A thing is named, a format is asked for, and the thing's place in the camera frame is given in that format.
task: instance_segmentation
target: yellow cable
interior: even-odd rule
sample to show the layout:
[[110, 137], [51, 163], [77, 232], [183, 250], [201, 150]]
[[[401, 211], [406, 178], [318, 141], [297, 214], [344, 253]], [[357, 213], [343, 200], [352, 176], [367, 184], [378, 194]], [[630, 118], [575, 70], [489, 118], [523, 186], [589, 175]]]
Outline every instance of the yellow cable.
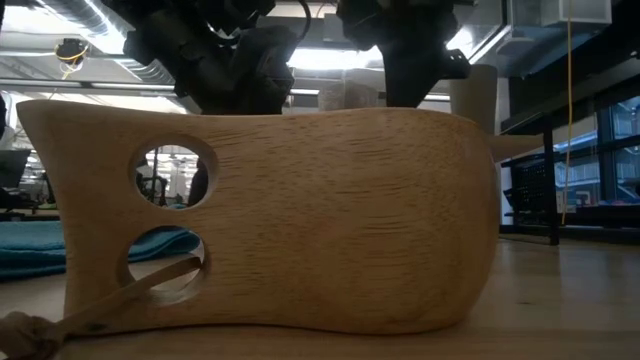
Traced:
[[[58, 45], [56, 45], [56, 47], [53, 49], [53, 52], [55, 53], [57, 50], [58, 50]], [[58, 55], [56, 55], [56, 56], [58, 57], [59, 60], [65, 60], [65, 61], [67, 61], [67, 60], [75, 60], [75, 59], [79, 58], [80, 56], [86, 54], [87, 50], [89, 50], [89, 46], [88, 45], [85, 46], [84, 50], [82, 50], [82, 52], [80, 52], [79, 54], [76, 54], [76, 55], [73, 55], [73, 56], [69, 56], [69, 57], [62, 57], [62, 56], [58, 56]]]
[[566, 167], [565, 167], [565, 176], [564, 176], [564, 193], [563, 199], [564, 204], [562, 206], [562, 225], [565, 225], [567, 219], [567, 206], [569, 202], [569, 166], [571, 164], [571, 137], [572, 135], [572, 127], [573, 127], [573, 41], [571, 39], [571, 16], [573, 12], [573, 0], [569, 1], [569, 11], [567, 17], [567, 93], [569, 94], [569, 140], [567, 142], [567, 159], [566, 159]]

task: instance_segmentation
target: desk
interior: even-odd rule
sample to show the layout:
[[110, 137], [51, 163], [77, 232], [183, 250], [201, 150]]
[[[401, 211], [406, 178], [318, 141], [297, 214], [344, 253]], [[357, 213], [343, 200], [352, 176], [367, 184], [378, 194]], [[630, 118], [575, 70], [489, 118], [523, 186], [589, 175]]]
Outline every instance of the desk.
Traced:
[[6, 218], [4, 221], [56, 221], [60, 220], [60, 213], [58, 210], [48, 209], [12, 209], [10, 213], [7, 213], [7, 209], [0, 209], [0, 216]]
[[[158, 265], [137, 264], [134, 270]], [[61, 275], [0, 284], [0, 316], [21, 310], [60, 319], [64, 281]], [[468, 319], [438, 332], [381, 337], [194, 327], [75, 339], [59, 358], [640, 359], [640, 248], [501, 241], [491, 278]]]

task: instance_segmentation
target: ceiling light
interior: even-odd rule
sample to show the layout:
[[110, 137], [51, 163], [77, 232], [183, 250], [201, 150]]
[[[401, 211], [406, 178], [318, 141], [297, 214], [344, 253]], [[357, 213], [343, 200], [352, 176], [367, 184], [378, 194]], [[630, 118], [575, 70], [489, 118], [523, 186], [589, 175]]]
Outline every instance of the ceiling light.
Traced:
[[511, 32], [511, 25], [505, 26], [499, 33], [497, 33], [488, 43], [486, 43], [480, 50], [478, 50], [470, 59], [470, 64], [475, 64], [482, 59], [489, 50], [496, 46], [507, 34]]
[[466, 28], [461, 28], [458, 33], [447, 43], [448, 50], [460, 49], [464, 56], [471, 56], [473, 51], [473, 34]]
[[288, 65], [308, 70], [348, 70], [366, 68], [370, 61], [380, 59], [382, 53], [377, 47], [368, 51], [299, 48]]

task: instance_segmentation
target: hole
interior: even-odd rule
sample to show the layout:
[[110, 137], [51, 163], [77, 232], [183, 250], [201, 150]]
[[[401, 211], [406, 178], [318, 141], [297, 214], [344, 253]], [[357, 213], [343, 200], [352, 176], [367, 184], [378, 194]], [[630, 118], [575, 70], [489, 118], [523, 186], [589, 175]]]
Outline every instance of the hole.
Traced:
[[135, 161], [135, 184], [149, 202], [171, 209], [199, 203], [209, 187], [208, 169], [198, 155], [180, 145], [164, 145]]
[[202, 239], [181, 226], [161, 226], [141, 235], [129, 248], [129, 280], [143, 277], [191, 256], [203, 264], [198, 270], [156, 285], [149, 290], [154, 302], [173, 304], [196, 294], [208, 268]]

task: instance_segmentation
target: pipe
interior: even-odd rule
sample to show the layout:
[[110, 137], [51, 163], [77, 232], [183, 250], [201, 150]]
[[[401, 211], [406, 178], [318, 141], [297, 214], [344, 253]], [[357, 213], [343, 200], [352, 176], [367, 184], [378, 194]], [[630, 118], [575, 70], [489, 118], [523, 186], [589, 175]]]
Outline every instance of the pipe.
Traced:
[[[99, 0], [36, 0], [42, 7], [78, 32], [93, 46], [107, 54], [122, 54], [127, 31], [131, 26]], [[114, 60], [138, 79], [155, 84], [172, 84], [173, 78], [157, 60], [144, 66], [135, 60]]]
[[[4, 47], [0, 46], [0, 57], [2, 56], [16, 56], [16, 57], [46, 57], [46, 56], [56, 56], [56, 54], [48, 49], [35, 49], [35, 48], [13, 48], [13, 47]], [[92, 54], [88, 53], [86, 55], [87, 58], [90, 59], [99, 59], [99, 60], [113, 60], [113, 61], [121, 61], [121, 60], [132, 60], [127, 55], [120, 54]]]

